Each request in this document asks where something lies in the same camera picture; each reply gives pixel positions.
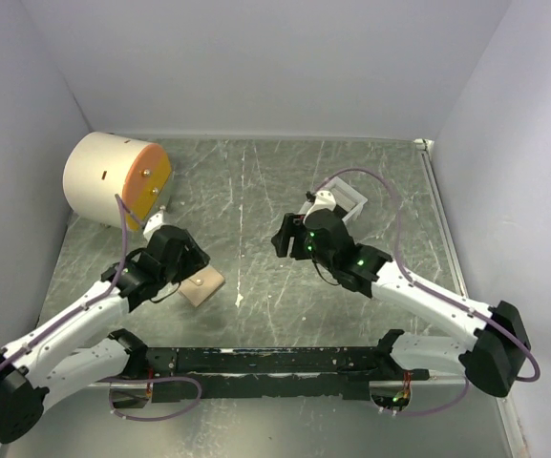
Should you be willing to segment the beige leather card holder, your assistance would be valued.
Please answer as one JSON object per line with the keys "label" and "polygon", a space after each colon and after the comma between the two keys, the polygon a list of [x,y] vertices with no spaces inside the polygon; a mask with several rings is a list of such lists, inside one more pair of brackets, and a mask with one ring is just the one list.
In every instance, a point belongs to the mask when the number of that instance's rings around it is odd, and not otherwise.
{"label": "beige leather card holder", "polygon": [[179,293],[194,307],[201,306],[225,283],[224,276],[208,265],[180,284]]}

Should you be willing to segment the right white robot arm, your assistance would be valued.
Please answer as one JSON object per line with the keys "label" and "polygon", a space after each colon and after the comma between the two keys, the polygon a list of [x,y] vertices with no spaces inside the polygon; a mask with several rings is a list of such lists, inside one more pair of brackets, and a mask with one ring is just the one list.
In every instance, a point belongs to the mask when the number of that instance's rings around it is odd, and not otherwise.
{"label": "right white robot arm", "polygon": [[328,209],[285,214],[271,243],[279,258],[311,260],[343,288],[390,302],[435,324],[460,351],[444,371],[461,371],[481,391],[507,396],[520,379],[531,345],[519,310],[463,298],[400,268],[388,253],[355,241]]}

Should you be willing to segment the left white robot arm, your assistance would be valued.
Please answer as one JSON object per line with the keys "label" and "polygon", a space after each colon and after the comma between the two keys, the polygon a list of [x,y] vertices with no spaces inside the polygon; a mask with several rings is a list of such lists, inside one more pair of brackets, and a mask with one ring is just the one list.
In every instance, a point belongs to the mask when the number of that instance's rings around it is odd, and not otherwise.
{"label": "left white robot arm", "polygon": [[87,385],[145,374],[145,345],[127,331],[89,349],[80,345],[210,262],[185,229],[162,225],[147,241],[143,248],[124,250],[122,259],[66,309],[0,348],[0,443],[22,437],[50,407]]}

